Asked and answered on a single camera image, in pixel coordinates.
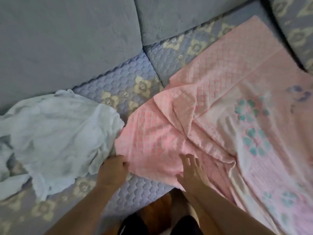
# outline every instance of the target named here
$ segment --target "pink blanket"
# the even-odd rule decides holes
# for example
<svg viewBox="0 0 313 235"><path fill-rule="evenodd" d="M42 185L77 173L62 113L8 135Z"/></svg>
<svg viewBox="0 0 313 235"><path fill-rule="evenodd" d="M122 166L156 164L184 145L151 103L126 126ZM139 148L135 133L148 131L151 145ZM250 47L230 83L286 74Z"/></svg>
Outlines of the pink blanket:
<svg viewBox="0 0 313 235"><path fill-rule="evenodd" d="M179 153L276 233L313 231L313 78L257 17L222 37L131 114L131 172L180 187Z"/></svg>

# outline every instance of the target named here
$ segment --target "wrinkled fabric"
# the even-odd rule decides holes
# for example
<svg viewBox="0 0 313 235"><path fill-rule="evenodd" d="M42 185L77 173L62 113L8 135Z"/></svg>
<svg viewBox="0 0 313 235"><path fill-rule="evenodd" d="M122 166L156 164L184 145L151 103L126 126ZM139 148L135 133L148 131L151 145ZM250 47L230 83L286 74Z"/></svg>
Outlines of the wrinkled fabric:
<svg viewBox="0 0 313 235"><path fill-rule="evenodd" d="M0 139L9 138L0 141L0 161L5 165L14 154L32 177L37 198L45 200L77 177L97 173L123 126L115 109L72 90L23 100L0 119ZM9 177L3 166L1 172L5 174L0 183L2 199L28 179Z"/></svg>
<svg viewBox="0 0 313 235"><path fill-rule="evenodd" d="M313 231L313 79L257 17L170 78L116 140L131 172L180 187L179 153L277 234Z"/></svg>

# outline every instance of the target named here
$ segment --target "foot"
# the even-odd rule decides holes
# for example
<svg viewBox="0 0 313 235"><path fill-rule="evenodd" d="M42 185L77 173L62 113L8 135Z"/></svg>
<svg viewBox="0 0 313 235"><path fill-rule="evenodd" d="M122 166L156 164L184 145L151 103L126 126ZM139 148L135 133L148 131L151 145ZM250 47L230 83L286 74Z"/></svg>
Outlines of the foot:
<svg viewBox="0 0 313 235"><path fill-rule="evenodd" d="M174 227L177 222L184 216L190 215L192 216L197 223L199 224L199 219L196 214L196 211L191 206L189 201L186 199L184 194L180 189L172 189L170 191L171 195L171 226Z"/></svg>

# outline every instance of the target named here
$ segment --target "sofa cushion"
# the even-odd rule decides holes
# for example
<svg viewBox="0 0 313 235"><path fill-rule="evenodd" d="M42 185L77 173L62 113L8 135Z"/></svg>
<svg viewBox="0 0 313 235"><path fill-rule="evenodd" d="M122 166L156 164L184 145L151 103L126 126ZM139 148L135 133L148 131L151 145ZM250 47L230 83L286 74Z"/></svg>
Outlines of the sofa cushion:
<svg viewBox="0 0 313 235"><path fill-rule="evenodd" d="M143 45L202 24L247 0L135 0Z"/></svg>
<svg viewBox="0 0 313 235"><path fill-rule="evenodd" d="M134 0L0 0L0 110L138 55Z"/></svg>
<svg viewBox="0 0 313 235"><path fill-rule="evenodd" d="M290 46L313 74L313 0L270 0L273 13Z"/></svg>

